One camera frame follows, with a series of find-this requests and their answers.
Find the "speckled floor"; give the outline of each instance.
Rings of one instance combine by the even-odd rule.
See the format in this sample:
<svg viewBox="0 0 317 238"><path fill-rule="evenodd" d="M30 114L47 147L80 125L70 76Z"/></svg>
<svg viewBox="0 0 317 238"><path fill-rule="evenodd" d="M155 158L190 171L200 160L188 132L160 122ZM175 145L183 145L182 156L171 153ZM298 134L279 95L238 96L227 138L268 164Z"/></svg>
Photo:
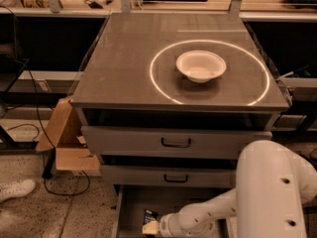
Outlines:
<svg viewBox="0 0 317 238"><path fill-rule="evenodd" d="M25 111L23 116L19 110L10 112L0 120L0 125L5 129L34 119L26 117ZM42 115L46 125L50 112L47 110L42 112ZM32 126L22 128L8 132L12 138L19 141L30 141L37 135ZM308 155L317 147L317 143L284 145L304 155ZM52 194L48 190L58 194L80 193L87 188L88 179L53 170L53 178L47 180L46 188L42 179L43 158L47 160L48 156L36 154L34 151L0 150L0 182L17 179L34 179L37 182L37 187L28 196L9 199L0 204L0 237L110 238L116 218L113 206L117 202L113 187L106 185L101 177L89 177L89 190L80 195ZM306 214L305 220L308 237L317 237L317 213Z"/></svg>

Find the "drawer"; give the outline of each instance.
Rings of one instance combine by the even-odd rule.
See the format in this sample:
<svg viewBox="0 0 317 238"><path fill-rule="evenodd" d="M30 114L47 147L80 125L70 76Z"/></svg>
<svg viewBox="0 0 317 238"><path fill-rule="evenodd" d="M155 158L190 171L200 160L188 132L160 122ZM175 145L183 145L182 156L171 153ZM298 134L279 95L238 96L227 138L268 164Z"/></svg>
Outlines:
<svg viewBox="0 0 317 238"><path fill-rule="evenodd" d="M117 202L117 219L111 238L143 237L142 226L146 209L157 212L160 220L163 215L178 211L186 204L206 201L224 191L216 188L121 186ZM211 238L234 237L228 220L216 222Z"/></svg>
<svg viewBox="0 0 317 238"><path fill-rule="evenodd" d="M103 180L111 184L224 187L232 188L236 182L234 170L198 170L153 167L100 167Z"/></svg>
<svg viewBox="0 0 317 238"><path fill-rule="evenodd" d="M89 150L97 155L213 158L236 160L246 145L269 140L268 131L208 131L83 126Z"/></svg>

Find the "glowing circle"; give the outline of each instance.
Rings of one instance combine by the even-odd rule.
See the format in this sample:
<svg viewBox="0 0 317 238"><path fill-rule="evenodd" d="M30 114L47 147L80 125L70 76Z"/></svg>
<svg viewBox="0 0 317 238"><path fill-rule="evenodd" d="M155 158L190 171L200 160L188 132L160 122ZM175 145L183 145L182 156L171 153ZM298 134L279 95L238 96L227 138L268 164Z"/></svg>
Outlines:
<svg viewBox="0 0 317 238"><path fill-rule="evenodd" d="M169 45L167 46L166 48L162 49L161 51L159 51L155 57L153 58L153 60L151 61L151 64L150 64L150 78L151 78L151 81L153 83L153 85L156 87L156 89L158 90L158 92L160 94L162 94L164 97L166 97L167 99L170 99L171 101L173 101L174 103L176 104L184 104L174 98L171 98L167 93L165 93L162 89L160 89L160 87L157 85L155 79L154 79L154 64L156 62L156 60L158 59L158 57L164 53L165 51L167 51L168 49L171 49L173 47L176 47L176 46L179 46L179 45L183 45L183 44L190 44L190 43L212 43L212 44L220 44L220 45L225 45L227 47L231 47L231 48L234 48L238 51L241 51L245 54L247 54L248 56L250 56L252 59L254 59L262 68L262 71L264 72L264 75L265 75L265 79L266 79L266 86L265 86L265 89L263 91L263 93L260 95L260 97L258 99L256 99L255 101L252 101L250 103L247 103L247 106L253 106L255 105L256 103L258 103L259 101L261 101L267 94L268 92L268 89L269 89L269 74L268 72L266 71L266 67L265 65L256 57L254 56L253 54L251 54L250 52L246 51L245 49L239 47L239 46L236 46L236 45L233 45L233 44L229 44L229 43L225 43L225 42L221 42L221 41L215 41L215 40L189 40L189 41L183 41L183 42L179 42L179 43L175 43L175 44L172 44L172 45Z"/></svg>

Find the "white shoe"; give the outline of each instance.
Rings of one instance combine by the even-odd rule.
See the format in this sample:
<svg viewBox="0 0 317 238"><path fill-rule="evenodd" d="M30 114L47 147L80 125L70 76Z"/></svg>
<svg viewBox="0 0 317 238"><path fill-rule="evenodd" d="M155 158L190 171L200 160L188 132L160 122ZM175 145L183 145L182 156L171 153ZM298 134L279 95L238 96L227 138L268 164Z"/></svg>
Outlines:
<svg viewBox="0 0 317 238"><path fill-rule="evenodd" d="M33 179L2 183L0 184L0 203L9 198L24 197L32 192L36 185Z"/></svg>

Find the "cable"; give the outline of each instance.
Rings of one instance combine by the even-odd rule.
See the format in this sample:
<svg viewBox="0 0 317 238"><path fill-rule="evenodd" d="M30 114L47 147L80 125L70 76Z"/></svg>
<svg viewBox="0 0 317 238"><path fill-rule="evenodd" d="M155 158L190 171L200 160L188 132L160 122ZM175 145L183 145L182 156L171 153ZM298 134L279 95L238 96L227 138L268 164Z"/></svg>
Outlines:
<svg viewBox="0 0 317 238"><path fill-rule="evenodd" d="M17 128L20 128L22 126L33 126L37 129L37 135L32 140L33 142L35 142L36 138L38 138L40 135L40 129L37 126L35 126L34 124L31 124L31 123L20 124L20 125L8 128L7 131L17 129Z"/></svg>
<svg viewBox="0 0 317 238"><path fill-rule="evenodd" d="M4 6L4 5L1 5L1 4L0 4L0 7L3 7L3 8L5 8L5 9L7 9L7 10L15 17L15 14L14 14L8 7L6 7L6 6ZM27 66L27 63L29 62L29 60L28 60L28 59L25 59L25 62L21 62L21 61L15 59L15 62L17 62L17 63L19 63L19 64L22 65L21 70L24 69L24 68L26 68L27 71L29 72L29 75L30 75L30 77L31 77L31 79L32 79L32 83L33 83L33 86L34 86L34 89L35 89L36 97L37 97L36 110L37 110L38 120L39 120L39 122L40 122L40 125L41 125L41 128L42 128L42 130L43 130L43 133L46 135L46 137L47 137L47 139L49 140L50 144L51 144L51 145L53 146L53 148L55 149L55 145L53 144L52 140L50 139L49 135L47 134L47 132L46 132L46 130L45 130L45 127L44 127L44 125L43 125L43 123L42 123L42 120L41 120L40 111L39 111L39 94L38 94L38 91L37 91L36 82L35 82L35 80L34 80L34 78L33 78L33 75L32 75L32 73L31 73L31 71L29 70L29 68L28 68L28 66ZM35 125L33 125L33 124L22 124L22 125L19 125L19 126L15 126L15 127L9 128L8 130L16 129L16 128L19 128L19 127L21 127L21 126L26 126L26 125L28 125L28 126L29 126L29 125L30 125L30 126L34 126L34 127L37 128L38 134L37 134L37 136L33 139L33 141L35 141L35 139L36 139L36 138L39 136L39 134L40 134L40 130L39 130L39 128L38 128L37 126L35 126ZM44 156L44 153L43 153L43 161L44 161L44 166L45 166L45 156ZM48 193L51 193L51 194L54 194L54 195L60 195L60 196L76 196L76 195L83 194L83 193L85 193L86 191L88 191L89 188L90 188L90 178L89 178L89 176L87 175L87 173L86 173L85 171L82 171L82 172L85 174L85 176L86 176L86 178L87 178L87 187L86 187L86 189L84 189L83 191L80 191L80 192L77 192L77 193L72 193L72 194L53 192L53 191L51 191L50 189L48 189L48 187L47 187L47 180L44 179L45 189L47 190Z"/></svg>
<svg viewBox="0 0 317 238"><path fill-rule="evenodd" d="M15 14L13 13L13 11L11 11L7 6L2 5L2 4L0 3L0 7L1 7L1 8L4 8L4 9L6 9L6 10L8 10L13 16L15 16Z"/></svg>
<svg viewBox="0 0 317 238"><path fill-rule="evenodd" d="M47 186L47 180L46 180L46 179L44 179L44 186L45 186L47 192L50 193L50 194L53 194L53 195L59 195L59 196L76 196L76 195L83 194L83 193L87 192L87 191L89 190L89 188L90 188L90 178L89 178L89 176L87 175L87 173L86 173L85 171L82 171L82 172L85 174L85 176L86 176L86 178L87 178L87 186L86 186L86 188L85 188L83 191L80 191L80 192L77 192L77 193L72 193L72 194L54 192L54 191L51 191L51 190L48 188L48 186Z"/></svg>
<svg viewBox="0 0 317 238"><path fill-rule="evenodd" d="M49 135L47 134L44 126L43 126L43 123L42 123L42 120L41 120L41 116L40 116L40 111L39 111L39 96L38 96L38 91L37 91L37 86L36 86L36 82L33 78L33 75L31 73L31 71L28 69L28 72L29 72L29 75L31 77L31 80L32 80L32 83L33 83L33 86L34 86L34 89L35 89L35 93L36 93L36 96L37 96L37 105L36 105L36 110L37 110L37 116L38 116L38 120L40 122L40 125L41 125L41 128L44 132L44 134L46 135L47 139L49 140L50 144L53 146L54 149L56 149L56 146L53 144L52 140L50 139ZM45 166L45 156L44 156L44 153L42 154L43 156L43 165ZM45 186L45 189L48 193L51 193L51 194L54 194L54 195L58 195L58 196L76 196L76 195L80 195L80 194L83 194L85 192L87 192L90 188L90 178L89 176L87 175L87 173L85 171L82 171L86 178L87 178L87 187L83 190L83 191L80 191L80 192L77 192L77 193L58 193L58 192L54 192L52 190L50 190L47 186L47 179L44 178L44 186Z"/></svg>

